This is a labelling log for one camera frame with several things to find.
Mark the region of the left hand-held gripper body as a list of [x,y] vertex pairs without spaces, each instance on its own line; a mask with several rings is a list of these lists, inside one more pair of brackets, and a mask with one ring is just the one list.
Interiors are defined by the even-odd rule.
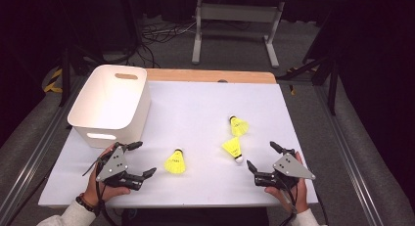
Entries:
[[111,187],[126,187],[138,191],[143,178],[127,172],[126,145],[116,142],[112,150],[98,159],[96,180]]

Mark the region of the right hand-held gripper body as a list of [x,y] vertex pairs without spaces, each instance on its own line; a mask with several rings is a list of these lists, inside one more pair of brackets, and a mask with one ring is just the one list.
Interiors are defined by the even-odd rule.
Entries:
[[261,187],[275,187],[290,191],[301,178],[314,180],[316,176],[304,167],[297,159],[294,150],[280,151],[282,156],[272,164],[271,173],[260,172],[254,168],[254,183]]

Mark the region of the yellow plastic shuttlecock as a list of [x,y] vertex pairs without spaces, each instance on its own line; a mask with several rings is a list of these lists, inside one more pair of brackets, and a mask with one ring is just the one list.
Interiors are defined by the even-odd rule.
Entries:
[[239,137],[248,132],[249,124],[245,120],[232,115],[229,118],[229,121],[231,126],[231,132],[234,136]]
[[164,162],[164,169],[172,174],[180,174],[186,170],[183,151],[181,149],[176,149]]
[[242,163],[244,157],[241,151],[241,145],[238,137],[234,137],[226,142],[224,142],[221,147],[236,161],[237,163]]

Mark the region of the white plastic storage bin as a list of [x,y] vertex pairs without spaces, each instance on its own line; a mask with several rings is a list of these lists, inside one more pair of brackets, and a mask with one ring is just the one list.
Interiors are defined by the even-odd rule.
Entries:
[[93,148],[141,139],[151,105],[144,68],[95,68],[73,103],[68,123]]

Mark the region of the person's right hand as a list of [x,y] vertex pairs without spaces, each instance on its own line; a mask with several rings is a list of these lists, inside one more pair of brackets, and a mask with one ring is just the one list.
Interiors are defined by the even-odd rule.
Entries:
[[[264,192],[276,198],[280,202],[281,206],[289,213],[293,211],[292,205],[288,202],[289,194],[287,192],[278,190],[275,187],[266,187]],[[305,181],[302,178],[299,180],[297,186],[291,190],[291,193],[295,198],[297,213],[307,211],[307,188]]]

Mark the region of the person's left hand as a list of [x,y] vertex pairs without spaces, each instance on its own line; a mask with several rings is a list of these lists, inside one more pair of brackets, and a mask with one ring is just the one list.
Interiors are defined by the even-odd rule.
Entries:
[[102,182],[97,182],[96,169],[97,165],[94,165],[89,176],[86,190],[81,197],[87,205],[97,206],[99,201],[107,202],[114,197],[130,194],[130,190],[126,187],[107,187]]

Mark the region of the person's legs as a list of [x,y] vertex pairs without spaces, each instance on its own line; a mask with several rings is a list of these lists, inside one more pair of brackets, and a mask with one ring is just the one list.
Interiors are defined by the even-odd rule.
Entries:
[[122,226],[269,226],[265,207],[130,208]]

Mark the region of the black tripod stand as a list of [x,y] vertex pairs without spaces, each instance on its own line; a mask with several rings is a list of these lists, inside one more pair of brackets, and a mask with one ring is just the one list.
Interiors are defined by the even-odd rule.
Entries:
[[102,65],[106,61],[102,55],[93,54],[76,44],[68,44],[62,51],[61,62],[63,93],[60,107],[69,100],[70,73],[73,71],[76,75],[86,75],[93,66]]
[[311,77],[311,83],[314,86],[321,86],[327,78],[330,78],[327,96],[327,106],[331,115],[335,115],[335,102],[339,69],[337,66],[336,58],[334,56],[326,56],[318,60],[314,60],[310,63],[303,65],[298,69],[287,72],[282,76],[277,76],[276,79],[278,81],[289,81],[305,73],[306,71],[311,71],[313,68],[317,68],[317,71]]

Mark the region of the aluminium floor rail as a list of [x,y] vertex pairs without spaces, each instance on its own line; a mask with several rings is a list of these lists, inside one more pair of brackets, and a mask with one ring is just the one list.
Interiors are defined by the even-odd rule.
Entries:
[[352,156],[349,145],[346,141],[345,134],[341,129],[337,118],[331,114],[331,111],[328,107],[328,99],[326,98],[325,90],[322,87],[317,86],[314,88],[314,91],[320,104],[322,105],[322,109],[330,123],[333,133],[335,134],[340,149],[341,158],[346,167],[347,174],[359,199],[369,225],[385,226],[379,211],[373,202],[372,196],[369,189],[367,188],[366,182],[360,172],[360,169],[358,168],[358,165]]
[[85,76],[71,80],[69,97],[62,106],[58,94],[48,93],[0,149],[0,225],[15,214],[32,179],[42,180],[38,169],[44,172],[56,160],[57,155],[49,150],[63,146],[59,142],[65,140],[69,110],[85,81]]

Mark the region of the grey metal desk frame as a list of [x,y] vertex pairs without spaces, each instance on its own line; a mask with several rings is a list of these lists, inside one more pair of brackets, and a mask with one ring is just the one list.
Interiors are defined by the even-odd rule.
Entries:
[[280,66],[274,49],[273,41],[280,23],[285,3],[279,2],[275,7],[243,6],[230,4],[210,4],[197,0],[196,33],[194,39],[192,63],[200,62],[202,49],[202,20],[270,23],[270,31],[262,37],[270,64],[273,68]]

